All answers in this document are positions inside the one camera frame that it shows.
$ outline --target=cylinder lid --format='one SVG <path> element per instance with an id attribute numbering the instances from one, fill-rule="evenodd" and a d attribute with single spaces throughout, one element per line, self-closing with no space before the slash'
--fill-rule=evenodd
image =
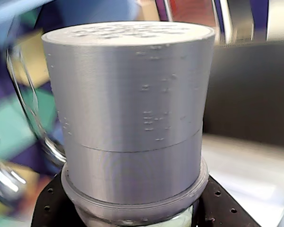
<path id="1" fill-rule="evenodd" d="M 141 46 L 202 40 L 214 35 L 210 27 L 163 21 L 124 21 L 65 27 L 42 36 L 61 45 Z"/>

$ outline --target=silver 3d-printed cylinder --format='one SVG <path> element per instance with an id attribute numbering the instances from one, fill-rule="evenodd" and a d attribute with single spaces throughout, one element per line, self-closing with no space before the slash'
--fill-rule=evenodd
<path id="1" fill-rule="evenodd" d="M 201 143 L 213 29 L 109 22 L 43 42 L 67 157 L 62 184 L 81 217 L 139 225 L 189 207 L 208 178 Z"/>

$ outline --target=black metal plate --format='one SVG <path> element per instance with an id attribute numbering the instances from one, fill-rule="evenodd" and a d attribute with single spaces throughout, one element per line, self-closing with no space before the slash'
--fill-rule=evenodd
<path id="1" fill-rule="evenodd" d="M 192 226 L 195 227 L 260 227 L 252 217 L 212 178 L 199 202 Z M 31 227 L 85 227 L 71 200 L 66 196 L 61 174 L 40 193 Z"/>

